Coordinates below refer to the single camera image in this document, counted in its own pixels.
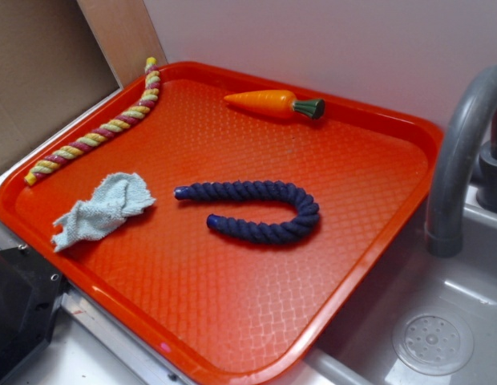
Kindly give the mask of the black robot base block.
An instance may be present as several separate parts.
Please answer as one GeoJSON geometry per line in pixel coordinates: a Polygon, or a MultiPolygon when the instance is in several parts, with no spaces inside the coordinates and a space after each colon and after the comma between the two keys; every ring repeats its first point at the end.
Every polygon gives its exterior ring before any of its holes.
{"type": "Polygon", "coordinates": [[[0,250],[0,384],[50,345],[64,286],[35,250],[0,250]]]}

